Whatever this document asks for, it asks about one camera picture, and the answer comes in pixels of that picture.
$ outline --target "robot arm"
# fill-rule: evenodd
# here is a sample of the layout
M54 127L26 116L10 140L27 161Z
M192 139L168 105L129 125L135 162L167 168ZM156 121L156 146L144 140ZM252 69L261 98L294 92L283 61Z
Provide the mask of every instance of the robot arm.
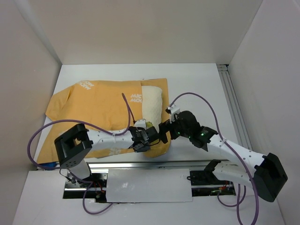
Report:
M60 167L69 169L80 179L89 179L91 172L84 157L93 150L100 149L127 149L133 148L135 152L148 151L153 142L167 143L166 133L170 132L171 139L179 136L188 138L190 142L205 151L221 155L235 165L228 165L220 160L212 160L205 168L213 180L230 180L248 187L252 187L245 169L240 160L226 146L230 144L244 160L254 179L258 195L273 202L283 185L287 175L277 156L269 153L267 156L243 148L220 135L209 127L200 126L190 111L180 112L173 105L166 110L170 119L159 125L159 133L154 127L146 128L145 120L139 120L134 127L124 135L108 135L101 131L87 130L83 124L77 124L55 140ZM114 134L123 130L111 131Z

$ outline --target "gray wall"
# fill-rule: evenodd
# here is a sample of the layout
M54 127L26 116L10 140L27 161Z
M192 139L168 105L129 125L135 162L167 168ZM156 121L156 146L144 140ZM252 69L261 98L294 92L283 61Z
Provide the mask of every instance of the gray wall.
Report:
M9 225L30 169L27 141L43 124L60 65L12 0L0 0L0 31L0 218Z
M229 63L262 2L28 1L63 64Z
M300 221L299 64L299 5L264 0L229 73L253 148L277 154L286 169L278 201L287 225Z

